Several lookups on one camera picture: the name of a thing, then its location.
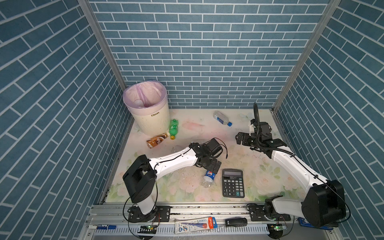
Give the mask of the green plastic bottle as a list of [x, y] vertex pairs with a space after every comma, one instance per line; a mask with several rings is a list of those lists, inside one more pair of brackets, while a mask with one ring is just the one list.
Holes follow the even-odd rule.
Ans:
[[171, 120], [170, 129], [169, 129], [171, 140], [174, 140], [176, 138], [178, 131], [179, 131], [179, 121], [176, 119]]

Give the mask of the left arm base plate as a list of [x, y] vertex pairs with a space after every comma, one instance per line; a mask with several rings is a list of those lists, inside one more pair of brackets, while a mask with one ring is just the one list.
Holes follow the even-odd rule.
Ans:
[[129, 210], [130, 223], [144, 223], [144, 222], [169, 222], [171, 207], [170, 206], [157, 206], [150, 213], [144, 215], [140, 208], [137, 206], [131, 207]]

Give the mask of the brown coffee bottle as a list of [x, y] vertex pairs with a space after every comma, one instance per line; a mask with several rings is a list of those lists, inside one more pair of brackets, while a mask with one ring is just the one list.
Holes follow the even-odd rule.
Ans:
[[151, 139], [147, 140], [146, 143], [147, 143], [147, 146], [152, 149], [156, 146], [158, 146], [159, 144], [161, 144], [165, 139], [167, 139], [168, 137], [170, 137], [170, 133], [169, 132], [166, 132], [166, 133], [163, 133], [161, 135], [158, 135], [158, 136], [155, 136], [155, 137], [152, 137]]

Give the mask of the pepsi label bottle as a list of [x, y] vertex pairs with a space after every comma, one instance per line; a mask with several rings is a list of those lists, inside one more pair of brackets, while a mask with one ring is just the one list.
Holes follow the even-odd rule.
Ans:
[[203, 176], [202, 186], [204, 188], [209, 188], [210, 186], [212, 186], [214, 184], [215, 177], [215, 173], [213, 173], [212, 171], [207, 171], [206, 174]]

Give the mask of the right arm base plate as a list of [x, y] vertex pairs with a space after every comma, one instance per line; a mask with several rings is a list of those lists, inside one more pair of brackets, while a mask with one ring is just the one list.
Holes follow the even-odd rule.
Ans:
[[252, 222], [289, 222], [291, 220], [290, 215], [275, 213], [265, 205], [247, 204], [246, 210], [249, 212]]

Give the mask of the clear bottle blue cap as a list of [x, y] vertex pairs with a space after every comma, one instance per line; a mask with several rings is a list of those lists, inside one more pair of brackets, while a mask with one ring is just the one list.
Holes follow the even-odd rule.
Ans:
[[214, 111], [213, 117], [222, 125], [229, 126], [229, 127], [232, 126], [232, 123], [229, 121], [229, 118], [220, 111]]

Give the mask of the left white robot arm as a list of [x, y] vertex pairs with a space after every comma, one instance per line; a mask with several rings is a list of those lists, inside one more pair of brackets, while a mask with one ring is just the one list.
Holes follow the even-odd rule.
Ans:
[[138, 207], [141, 214], [151, 214], [156, 207], [157, 201], [152, 198], [152, 192], [158, 179], [192, 166], [217, 174], [221, 166], [218, 158], [227, 151], [224, 142], [212, 138], [201, 144], [192, 142], [181, 151], [164, 157], [137, 157], [122, 177], [131, 202]]

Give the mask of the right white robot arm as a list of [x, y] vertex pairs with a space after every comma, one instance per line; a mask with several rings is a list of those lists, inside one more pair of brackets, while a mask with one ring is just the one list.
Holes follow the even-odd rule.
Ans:
[[237, 144], [266, 154], [283, 167], [306, 194], [303, 201], [283, 199], [282, 196], [266, 199], [264, 214], [267, 218], [292, 215], [306, 219], [316, 228], [348, 219], [344, 187], [339, 181], [328, 180], [298, 158], [281, 139], [273, 139], [266, 122], [252, 120], [251, 124], [254, 131], [250, 134], [239, 132], [235, 137]]

